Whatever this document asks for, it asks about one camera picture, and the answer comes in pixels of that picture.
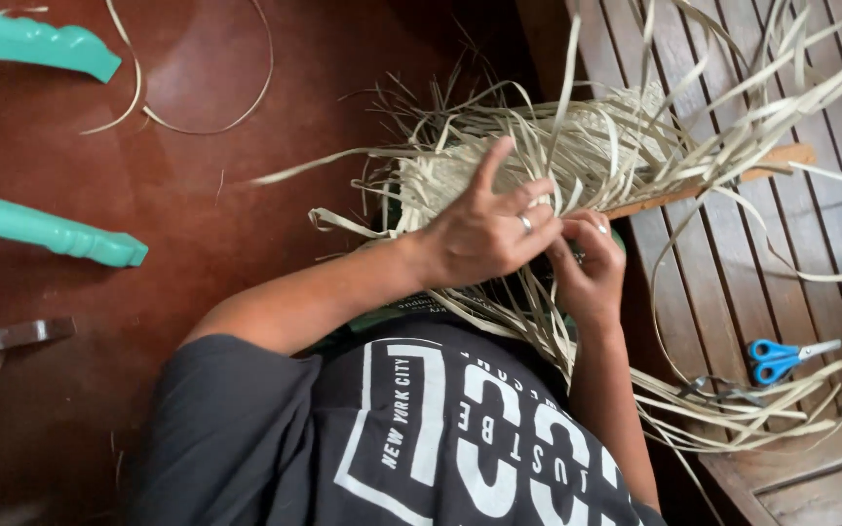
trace scissors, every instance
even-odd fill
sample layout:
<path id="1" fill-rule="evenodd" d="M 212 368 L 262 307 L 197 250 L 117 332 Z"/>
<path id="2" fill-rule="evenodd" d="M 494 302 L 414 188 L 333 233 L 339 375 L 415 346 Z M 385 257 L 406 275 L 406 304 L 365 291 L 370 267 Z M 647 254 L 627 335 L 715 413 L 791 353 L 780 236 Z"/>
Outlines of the scissors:
<path id="1" fill-rule="evenodd" d="M 794 366 L 812 356 L 836 351 L 841 344 L 839 340 L 831 340 L 799 347 L 769 340 L 756 340 L 749 344 L 749 355 L 756 361 L 752 369 L 752 378 L 764 386 L 774 384 Z"/>

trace wooden table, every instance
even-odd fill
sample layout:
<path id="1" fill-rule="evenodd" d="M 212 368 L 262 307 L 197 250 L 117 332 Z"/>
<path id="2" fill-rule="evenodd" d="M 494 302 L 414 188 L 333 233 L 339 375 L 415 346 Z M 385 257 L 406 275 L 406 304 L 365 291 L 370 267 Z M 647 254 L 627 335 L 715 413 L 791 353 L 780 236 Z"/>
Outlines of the wooden table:
<path id="1" fill-rule="evenodd" d="M 519 0 L 518 7 L 532 57 L 548 99 L 560 91 L 564 47 L 576 8 L 583 20 L 580 58 L 587 78 L 610 86 L 640 83 L 642 35 L 629 2 L 636 0 Z M 771 0 L 690 0 L 722 25 L 748 57 L 762 38 Z M 809 0 L 811 32 L 842 19 L 842 0 Z M 685 19 L 667 0 L 656 1 L 653 76 L 674 86 L 703 57 L 710 61 L 703 81 L 673 103 L 684 117 L 703 108 L 743 78 L 716 43 L 708 49 L 700 26 Z M 808 50 L 809 63 L 825 75 L 842 66 L 842 29 Z M 778 75 L 770 97 L 795 93 L 793 76 Z M 707 138 L 741 115 L 735 105 L 717 110 L 691 131 Z M 807 116 L 783 143 L 813 145 L 818 166 L 842 171 L 842 97 L 825 113 Z M 842 184 L 795 173 L 738 188 L 769 227 L 769 238 L 798 269 L 842 272 Z M 641 276 L 627 278 L 626 302 L 648 305 L 644 283 L 673 228 L 685 217 L 692 199 L 661 209 L 649 209 L 630 220 L 630 245 L 636 247 L 633 266 Z M 842 283 L 801 282 L 765 247 L 764 233 L 751 216 L 726 197 L 709 197 L 681 234 L 659 270 L 656 306 L 665 346 L 687 377 L 723 376 L 748 383 L 743 349 L 758 338 L 789 343 L 842 340 Z M 627 335 L 639 341 L 638 335 Z M 648 341 L 648 348 L 656 348 Z M 816 357 L 801 367 L 807 376 L 825 363 L 842 359 L 842 349 Z M 842 385 L 842 372 L 834 382 Z M 810 410 L 826 392 L 821 389 L 801 408 Z M 825 410 L 837 417 L 842 392 Z M 770 421 L 770 429 L 785 423 Z M 722 433 L 707 432 L 724 439 Z M 700 460 L 738 509 L 754 524 L 842 524 L 842 428 L 820 446 L 802 450 L 820 437 L 779 442 L 766 453 L 702 455 Z"/>

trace silver ring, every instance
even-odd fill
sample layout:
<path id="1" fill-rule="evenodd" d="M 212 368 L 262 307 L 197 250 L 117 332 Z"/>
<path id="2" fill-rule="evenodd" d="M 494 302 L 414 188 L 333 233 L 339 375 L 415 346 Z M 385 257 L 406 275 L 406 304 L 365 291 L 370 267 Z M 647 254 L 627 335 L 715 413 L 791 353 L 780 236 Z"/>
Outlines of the silver ring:
<path id="1" fill-rule="evenodd" d="M 531 234 L 532 233 L 532 222 L 529 221 L 529 218 L 525 217 L 521 213 L 517 217 L 518 217 L 518 219 L 522 220 L 522 225 L 525 226 L 525 235 L 527 236 L 527 235 Z"/>

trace reddish-brown floor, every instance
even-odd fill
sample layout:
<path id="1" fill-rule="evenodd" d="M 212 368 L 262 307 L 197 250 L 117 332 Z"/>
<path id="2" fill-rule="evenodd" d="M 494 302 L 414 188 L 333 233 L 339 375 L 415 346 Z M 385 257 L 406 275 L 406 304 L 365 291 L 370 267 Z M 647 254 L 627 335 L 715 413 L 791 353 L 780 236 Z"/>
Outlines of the reddish-brown floor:
<path id="1" fill-rule="evenodd" d="M 370 87 L 385 71 L 401 71 L 408 86 L 427 93 L 432 75 L 450 73 L 459 34 L 445 16 L 447 2 L 262 0 L 275 70 L 249 121 L 221 135 L 188 136 L 143 128 L 145 117 L 133 114 L 80 137 L 127 108 L 131 56 L 101 2 L 0 0 L 0 8 L 40 4 L 50 12 L 37 19 L 91 29 L 123 66 L 102 85 L 0 62 L 0 197 L 129 232 L 150 251 L 141 267 L 120 270 L 0 241 L 0 326 L 70 315 L 78 331 L 9 352 L 0 372 L 0 524 L 100 523 L 114 520 L 116 460 L 125 452 L 124 486 L 159 366 L 193 323 L 234 292 L 353 246 L 343 235 L 317 232 L 307 211 L 359 210 L 350 180 L 362 159 L 280 185 L 235 184 L 392 140 L 377 114 L 363 112 L 367 99 L 337 98 Z M 268 45 L 248 1 L 116 6 L 148 101 L 171 124 L 222 126 L 254 99 Z"/>

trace turquoise plastic chair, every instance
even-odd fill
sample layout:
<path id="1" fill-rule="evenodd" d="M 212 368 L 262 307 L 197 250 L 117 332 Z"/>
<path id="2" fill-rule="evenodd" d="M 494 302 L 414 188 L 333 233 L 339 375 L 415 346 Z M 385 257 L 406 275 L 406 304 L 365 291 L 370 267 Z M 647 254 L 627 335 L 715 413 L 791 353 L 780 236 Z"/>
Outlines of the turquoise plastic chair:
<path id="1" fill-rule="evenodd" d="M 108 82 L 122 63 L 93 33 L 68 25 L 61 29 L 27 18 L 0 16 L 0 60 L 63 67 Z"/>
<path id="2" fill-rule="evenodd" d="M 148 247 L 122 232 L 106 232 L 0 199 L 0 238 L 41 245 L 55 254 L 88 257 L 110 267 L 137 267 Z"/>

